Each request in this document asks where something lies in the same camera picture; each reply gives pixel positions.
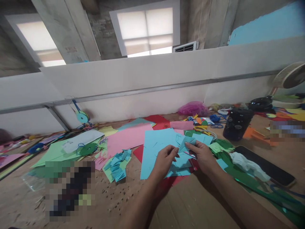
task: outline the air vent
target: air vent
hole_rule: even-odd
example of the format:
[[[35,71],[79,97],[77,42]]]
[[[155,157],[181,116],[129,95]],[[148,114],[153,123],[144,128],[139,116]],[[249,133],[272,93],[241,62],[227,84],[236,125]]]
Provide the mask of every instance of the air vent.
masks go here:
[[[173,48],[173,52],[186,52],[186,51],[194,51],[198,49],[198,42],[194,41],[191,43],[187,43],[185,45],[181,45]]]

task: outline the window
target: window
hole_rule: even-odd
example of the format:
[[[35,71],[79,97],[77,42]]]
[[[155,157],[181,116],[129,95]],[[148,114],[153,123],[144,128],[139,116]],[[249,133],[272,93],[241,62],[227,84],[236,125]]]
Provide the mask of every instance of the window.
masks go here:
[[[42,67],[66,64],[39,14],[8,15],[6,19]]]
[[[109,12],[122,56],[173,52],[180,44],[179,0]]]

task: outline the white cloth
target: white cloth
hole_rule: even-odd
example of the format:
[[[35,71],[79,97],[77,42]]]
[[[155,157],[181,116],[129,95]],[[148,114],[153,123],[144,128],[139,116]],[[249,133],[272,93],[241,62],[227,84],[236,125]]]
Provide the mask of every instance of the white cloth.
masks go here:
[[[238,165],[245,172],[252,170],[254,172],[253,175],[259,178],[261,181],[266,182],[270,180],[271,177],[268,176],[258,164],[246,159],[246,157],[242,154],[234,152],[230,153],[230,156],[233,164]]]

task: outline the blue wall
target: blue wall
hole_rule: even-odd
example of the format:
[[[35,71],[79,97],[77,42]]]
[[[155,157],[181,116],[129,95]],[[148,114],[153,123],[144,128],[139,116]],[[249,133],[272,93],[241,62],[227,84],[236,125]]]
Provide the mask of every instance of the blue wall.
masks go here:
[[[236,28],[228,45],[241,45],[261,41],[305,35],[305,5],[291,3],[270,14]]]

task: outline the hand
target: hand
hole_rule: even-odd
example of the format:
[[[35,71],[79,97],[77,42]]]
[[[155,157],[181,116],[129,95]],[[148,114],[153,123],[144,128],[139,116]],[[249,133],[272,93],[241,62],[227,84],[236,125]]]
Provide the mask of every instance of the hand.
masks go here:
[[[196,141],[194,146],[188,142],[185,142],[185,146],[190,150],[190,154],[195,155],[201,171],[205,174],[220,168],[207,145]]]
[[[160,182],[167,175],[172,162],[176,161],[175,157],[179,157],[178,150],[179,148],[172,145],[168,145],[164,149],[160,150],[150,177],[153,177]]]

